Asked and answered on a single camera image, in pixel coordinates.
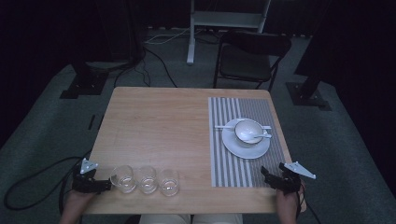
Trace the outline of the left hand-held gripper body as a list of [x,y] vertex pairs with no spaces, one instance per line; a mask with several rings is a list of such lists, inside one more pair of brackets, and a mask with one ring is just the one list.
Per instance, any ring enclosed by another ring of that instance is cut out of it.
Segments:
[[98,164],[84,158],[73,170],[72,189],[81,193],[99,193],[101,184],[94,179]]

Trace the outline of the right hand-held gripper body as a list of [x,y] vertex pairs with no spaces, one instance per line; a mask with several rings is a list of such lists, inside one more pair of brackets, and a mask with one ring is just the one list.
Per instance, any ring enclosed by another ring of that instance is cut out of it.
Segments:
[[280,186],[278,189],[282,190],[284,194],[298,192],[301,186],[301,176],[316,179],[317,176],[308,171],[299,162],[281,162],[279,169],[282,171]]

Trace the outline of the clear drinking glass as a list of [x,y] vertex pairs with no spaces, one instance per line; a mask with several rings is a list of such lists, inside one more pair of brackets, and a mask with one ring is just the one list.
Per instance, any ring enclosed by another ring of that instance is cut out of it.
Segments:
[[158,174],[159,190],[167,197],[174,196],[179,191],[179,174],[176,170],[162,169]]
[[136,187],[134,170],[129,165],[118,166],[110,175],[110,182],[122,193],[131,193]]
[[140,191],[144,194],[151,194],[157,189],[157,173],[152,166],[139,167],[135,177]]

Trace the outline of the person's right hand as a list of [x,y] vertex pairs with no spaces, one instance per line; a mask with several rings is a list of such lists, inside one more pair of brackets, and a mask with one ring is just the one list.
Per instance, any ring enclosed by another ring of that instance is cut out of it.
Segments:
[[285,195],[280,189],[276,191],[276,212],[280,224],[297,224],[300,196],[304,192],[304,183],[298,192]]

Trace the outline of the person's left hand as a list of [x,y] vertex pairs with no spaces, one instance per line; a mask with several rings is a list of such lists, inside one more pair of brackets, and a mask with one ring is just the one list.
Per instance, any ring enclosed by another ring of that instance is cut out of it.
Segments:
[[94,197],[94,193],[82,193],[71,190],[67,195],[59,224],[77,224],[78,219]]

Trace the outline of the white plate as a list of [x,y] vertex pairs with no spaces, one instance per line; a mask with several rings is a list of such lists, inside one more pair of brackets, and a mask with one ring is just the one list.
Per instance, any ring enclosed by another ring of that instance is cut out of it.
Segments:
[[[232,119],[226,125],[234,126],[241,120],[245,119]],[[236,137],[234,129],[222,129],[221,137],[223,145],[235,156],[242,159],[257,159],[264,155],[269,149],[271,139],[263,138],[258,144],[246,144]]]

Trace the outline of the grey striped placemat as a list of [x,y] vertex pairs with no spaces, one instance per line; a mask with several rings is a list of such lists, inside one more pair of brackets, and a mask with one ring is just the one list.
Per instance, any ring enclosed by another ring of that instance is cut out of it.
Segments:
[[[210,97],[208,99],[211,183],[214,187],[265,188],[261,167],[272,175],[280,175],[278,165],[285,162],[285,147],[280,143],[279,129],[265,99]],[[267,152],[257,159],[242,159],[230,152],[222,143],[222,129],[232,119],[253,119],[260,125],[271,126],[272,135]]]

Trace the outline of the white bowl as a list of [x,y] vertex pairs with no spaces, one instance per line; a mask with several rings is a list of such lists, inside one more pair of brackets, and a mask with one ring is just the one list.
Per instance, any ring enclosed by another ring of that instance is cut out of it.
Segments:
[[264,135],[262,126],[250,119],[238,121],[234,127],[236,137],[246,144],[258,144]]

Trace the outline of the white chopstick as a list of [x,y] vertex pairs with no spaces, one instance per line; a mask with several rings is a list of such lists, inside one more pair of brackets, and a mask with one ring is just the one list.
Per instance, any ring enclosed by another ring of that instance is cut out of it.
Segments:
[[[234,126],[229,126],[229,125],[217,125],[214,126],[215,129],[234,129],[237,125]],[[260,128],[262,128],[263,130],[272,130],[271,126],[263,126],[263,125],[259,125]]]

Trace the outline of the black stand with base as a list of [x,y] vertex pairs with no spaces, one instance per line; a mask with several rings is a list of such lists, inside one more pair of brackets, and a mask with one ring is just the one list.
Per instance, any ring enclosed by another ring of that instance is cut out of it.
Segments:
[[331,4],[332,0],[327,0],[318,22],[318,28],[314,32],[295,70],[298,75],[306,76],[306,80],[303,83],[286,83],[290,98],[294,105],[314,106],[324,111],[332,110],[329,103],[322,98],[318,91],[318,85],[322,80],[322,69],[325,64],[322,56],[323,49],[321,48],[321,42],[324,36],[323,25],[326,23],[328,10]]
[[122,61],[118,70],[130,68],[143,58],[143,47],[134,19],[134,0],[70,0],[59,26],[58,42],[75,72],[62,99],[99,95],[109,72],[90,62]]

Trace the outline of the black folding chair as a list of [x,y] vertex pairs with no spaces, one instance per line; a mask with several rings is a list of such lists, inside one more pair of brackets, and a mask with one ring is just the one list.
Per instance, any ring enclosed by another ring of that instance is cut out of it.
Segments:
[[219,39],[213,87],[220,78],[257,83],[273,88],[278,67],[290,51],[291,40],[284,35],[229,31]]

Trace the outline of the white metal stand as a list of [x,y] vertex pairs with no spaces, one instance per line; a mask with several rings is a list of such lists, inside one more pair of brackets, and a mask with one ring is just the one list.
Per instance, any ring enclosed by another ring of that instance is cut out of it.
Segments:
[[187,53],[187,65],[194,64],[195,53],[195,27],[232,27],[251,28],[261,33],[267,19],[267,14],[272,0],[264,0],[261,13],[240,13],[240,12],[217,12],[217,11],[197,11],[195,0],[191,0],[190,9],[190,38]]

